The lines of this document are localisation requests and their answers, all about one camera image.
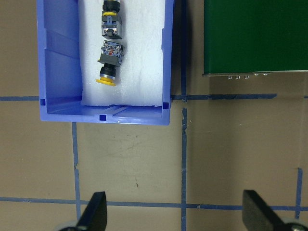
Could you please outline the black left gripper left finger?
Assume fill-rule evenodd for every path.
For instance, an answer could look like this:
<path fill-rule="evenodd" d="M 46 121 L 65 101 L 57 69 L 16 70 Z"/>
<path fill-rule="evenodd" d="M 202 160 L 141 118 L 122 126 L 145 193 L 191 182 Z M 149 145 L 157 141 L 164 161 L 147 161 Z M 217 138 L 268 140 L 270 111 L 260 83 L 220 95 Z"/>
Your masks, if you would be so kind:
<path fill-rule="evenodd" d="M 104 231 L 107 226 L 105 192 L 95 192 L 76 224 L 78 231 Z"/>

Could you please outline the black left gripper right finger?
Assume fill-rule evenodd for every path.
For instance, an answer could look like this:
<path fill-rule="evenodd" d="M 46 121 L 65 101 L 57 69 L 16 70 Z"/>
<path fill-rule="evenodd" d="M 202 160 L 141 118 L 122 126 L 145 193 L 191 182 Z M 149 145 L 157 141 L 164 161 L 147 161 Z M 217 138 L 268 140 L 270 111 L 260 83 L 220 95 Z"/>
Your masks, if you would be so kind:
<path fill-rule="evenodd" d="M 289 230 L 289 225 L 254 190 L 243 191 L 242 220 L 248 231 Z"/>

